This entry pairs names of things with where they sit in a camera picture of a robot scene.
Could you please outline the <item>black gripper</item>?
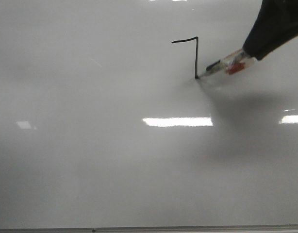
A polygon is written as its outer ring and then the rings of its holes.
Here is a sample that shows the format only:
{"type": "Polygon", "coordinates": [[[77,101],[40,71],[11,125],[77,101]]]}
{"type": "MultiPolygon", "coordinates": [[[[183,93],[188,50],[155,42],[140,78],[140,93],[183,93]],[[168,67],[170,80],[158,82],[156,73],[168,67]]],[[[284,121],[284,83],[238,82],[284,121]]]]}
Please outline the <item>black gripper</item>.
{"type": "Polygon", "coordinates": [[[264,0],[243,50],[262,60],[298,36],[298,0],[264,0]]]}

